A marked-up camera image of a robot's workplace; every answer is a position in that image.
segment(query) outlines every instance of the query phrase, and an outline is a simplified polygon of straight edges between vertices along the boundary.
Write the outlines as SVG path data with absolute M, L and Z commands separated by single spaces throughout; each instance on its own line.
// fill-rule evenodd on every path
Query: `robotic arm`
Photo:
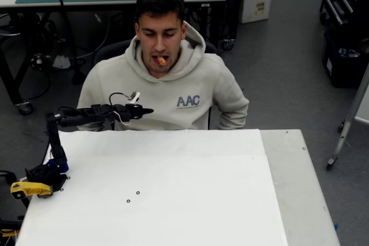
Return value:
M 80 126 L 88 123 L 109 122 L 117 120 L 119 122 L 129 122 L 132 119 L 140 119 L 143 115 L 152 113 L 154 110 L 145 109 L 141 105 L 135 104 L 140 93 L 134 92 L 126 105 L 92 105 L 90 108 L 83 109 L 64 109 L 57 113 L 48 113 L 47 132 L 50 139 L 51 153 L 54 157 L 46 164 L 36 166 L 31 170 L 25 170 L 28 182 L 41 183 L 52 187 L 52 191 L 46 191 L 42 196 L 51 196 L 53 191 L 59 191 L 67 176 L 64 174 L 69 170 L 67 157 L 61 145 L 58 126 Z M 16 199 L 22 199 L 30 195 L 19 183 L 13 183 L 12 195 Z

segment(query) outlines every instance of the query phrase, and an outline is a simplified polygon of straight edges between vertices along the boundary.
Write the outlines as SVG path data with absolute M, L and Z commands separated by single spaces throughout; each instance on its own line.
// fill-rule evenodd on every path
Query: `aac logo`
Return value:
M 190 95 L 188 95 L 187 101 L 184 101 L 182 96 L 180 96 L 178 98 L 177 108 L 180 108 L 180 109 L 183 109 L 184 107 L 194 108 L 194 107 L 197 107 L 199 102 L 200 102 L 200 96 L 199 95 L 195 95 L 194 97 L 191 97 Z

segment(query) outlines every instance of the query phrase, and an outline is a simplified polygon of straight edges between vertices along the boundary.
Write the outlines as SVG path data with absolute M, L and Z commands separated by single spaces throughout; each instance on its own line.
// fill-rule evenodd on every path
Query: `gray hoodie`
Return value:
M 216 54 L 205 54 L 202 36 L 189 24 L 181 41 L 180 57 L 171 71 L 157 79 L 142 61 L 140 41 L 134 37 L 126 52 L 99 62 L 83 85 L 79 108 L 108 104 L 109 95 L 133 91 L 141 93 L 137 104 L 154 113 L 132 121 L 130 126 L 115 122 L 116 130 L 207 129 L 208 111 L 215 104 L 222 112 L 219 129 L 231 130 L 245 124 L 248 99 L 235 77 Z M 126 104 L 127 98 L 112 96 L 113 104 Z M 87 124 L 80 130 L 100 131 L 103 123 Z

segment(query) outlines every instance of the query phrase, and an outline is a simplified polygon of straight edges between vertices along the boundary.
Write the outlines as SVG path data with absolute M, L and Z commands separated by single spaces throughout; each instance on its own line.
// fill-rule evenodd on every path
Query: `young man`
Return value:
M 109 103 L 114 92 L 141 93 L 138 104 L 154 113 L 116 130 L 207 129 L 208 111 L 222 112 L 219 128 L 245 124 L 248 100 L 232 73 L 215 54 L 204 54 L 201 35 L 184 22 L 184 0 L 137 0 L 136 36 L 121 55 L 99 62 L 82 88 L 79 108 Z M 112 97 L 113 104 L 126 98 Z M 80 130 L 100 131 L 102 123 Z

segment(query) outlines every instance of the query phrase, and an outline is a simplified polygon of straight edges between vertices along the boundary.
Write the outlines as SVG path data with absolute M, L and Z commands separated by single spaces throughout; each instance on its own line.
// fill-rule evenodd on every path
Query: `ear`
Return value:
M 136 31 L 137 39 L 140 40 L 140 26 L 138 23 L 134 24 L 134 30 Z
M 183 23 L 182 24 L 182 36 L 181 36 L 181 40 L 184 40 L 187 36 L 187 24 Z

